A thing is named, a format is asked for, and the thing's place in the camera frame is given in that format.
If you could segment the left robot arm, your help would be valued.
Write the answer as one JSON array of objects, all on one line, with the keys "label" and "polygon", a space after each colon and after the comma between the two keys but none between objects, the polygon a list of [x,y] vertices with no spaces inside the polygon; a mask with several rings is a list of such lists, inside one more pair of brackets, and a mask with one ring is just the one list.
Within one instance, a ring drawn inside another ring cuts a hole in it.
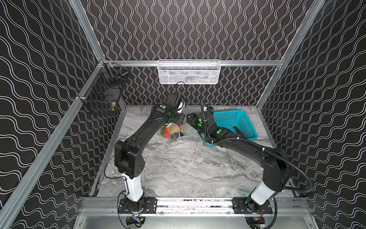
[{"label": "left robot arm", "polygon": [[139,129],[125,141],[115,144],[114,165],[125,180],[127,199],[133,203],[143,199],[144,191],[141,186],[142,171],[145,167],[143,151],[152,137],[166,124],[181,125],[185,114],[183,97],[170,94],[168,99],[151,108],[151,113]]}]

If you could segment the clear zip top bag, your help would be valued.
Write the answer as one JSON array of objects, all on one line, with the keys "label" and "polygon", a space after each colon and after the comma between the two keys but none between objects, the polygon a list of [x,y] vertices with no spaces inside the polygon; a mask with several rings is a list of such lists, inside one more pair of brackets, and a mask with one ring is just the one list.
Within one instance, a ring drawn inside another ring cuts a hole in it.
[{"label": "clear zip top bag", "polygon": [[180,140],[186,137],[195,136],[197,131],[184,121],[181,125],[175,123],[165,124],[160,128],[158,134],[163,138]]}]

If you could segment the yellow toy potato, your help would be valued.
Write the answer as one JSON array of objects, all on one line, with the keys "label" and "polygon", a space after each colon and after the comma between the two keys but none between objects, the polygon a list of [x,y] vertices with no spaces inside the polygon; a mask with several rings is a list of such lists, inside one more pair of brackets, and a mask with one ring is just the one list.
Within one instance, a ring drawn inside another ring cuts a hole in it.
[{"label": "yellow toy potato", "polygon": [[179,126],[179,125],[177,125],[177,124],[172,124],[171,126],[170,126],[170,134],[171,135],[173,135],[173,134],[175,134],[175,133],[180,133],[181,132],[181,127]]}]

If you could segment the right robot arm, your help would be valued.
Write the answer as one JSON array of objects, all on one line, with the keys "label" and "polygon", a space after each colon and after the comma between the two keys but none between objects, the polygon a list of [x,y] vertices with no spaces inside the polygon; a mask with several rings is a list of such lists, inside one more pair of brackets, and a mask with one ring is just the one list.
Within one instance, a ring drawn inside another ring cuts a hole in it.
[{"label": "right robot arm", "polygon": [[[201,105],[199,114],[187,115],[187,123],[193,127],[206,143],[233,150],[256,162],[263,168],[263,177],[259,185],[248,197],[248,205],[262,206],[269,198],[275,197],[283,190],[309,193],[314,185],[309,176],[289,161],[283,148],[265,147],[237,134],[230,129],[220,127],[214,120],[214,110],[205,104]],[[306,180],[303,189],[288,187],[287,182],[297,171]]]}]

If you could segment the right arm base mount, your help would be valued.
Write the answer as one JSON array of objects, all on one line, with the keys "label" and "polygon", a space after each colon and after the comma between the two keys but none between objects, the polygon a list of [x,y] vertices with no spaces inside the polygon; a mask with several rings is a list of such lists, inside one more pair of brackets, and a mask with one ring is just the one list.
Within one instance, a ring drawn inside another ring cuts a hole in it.
[{"label": "right arm base mount", "polygon": [[[251,229],[271,229],[276,222],[278,215],[278,205],[275,198],[272,199],[274,201],[274,209],[270,202],[267,200],[263,205],[257,204],[250,197],[245,198],[233,198],[233,210],[235,214],[259,214],[258,218],[256,217],[246,217],[246,222]],[[265,214],[274,214],[274,218],[272,222],[265,226],[266,221],[264,219]]]}]

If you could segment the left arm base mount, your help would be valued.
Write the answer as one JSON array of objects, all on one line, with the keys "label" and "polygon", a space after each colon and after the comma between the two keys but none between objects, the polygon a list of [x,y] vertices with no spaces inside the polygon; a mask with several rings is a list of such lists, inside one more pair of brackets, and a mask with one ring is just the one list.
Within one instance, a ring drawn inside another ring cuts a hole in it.
[{"label": "left arm base mount", "polygon": [[143,214],[155,214],[157,199],[142,196],[137,202],[127,197],[117,199],[117,214],[124,229],[141,229],[146,223]]}]

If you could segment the teal plastic basket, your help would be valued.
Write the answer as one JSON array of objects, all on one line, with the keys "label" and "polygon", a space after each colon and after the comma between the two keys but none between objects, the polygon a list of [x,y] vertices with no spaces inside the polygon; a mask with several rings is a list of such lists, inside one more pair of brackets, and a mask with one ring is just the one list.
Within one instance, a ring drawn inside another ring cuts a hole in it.
[{"label": "teal plastic basket", "polygon": [[[214,111],[213,116],[218,126],[216,133],[219,140],[222,140],[225,137],[225,134],[228,134],[229,131],[231,131],[229,137],[238,136],[233,128],[233,125],[240,128],[240,130],[244,133],[246,139],[252,141],[258,139],[258,134],[255,130],[255,127],[245,111],[243,110]],[[214,147],[214,143],[217,142],[218,140],[204,140],[204,141],[207,141],[209,147]]]}]

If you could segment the orange red toy pepper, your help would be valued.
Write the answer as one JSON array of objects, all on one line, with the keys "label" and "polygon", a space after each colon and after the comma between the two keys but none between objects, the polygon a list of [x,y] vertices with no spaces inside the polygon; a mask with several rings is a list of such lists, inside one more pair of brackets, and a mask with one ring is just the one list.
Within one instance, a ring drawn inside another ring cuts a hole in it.
[{"label": "orange red toy pepper", "polygon": [[164,138],[169,138],[171,136],[170,129],[168,127],[164,130]]}]

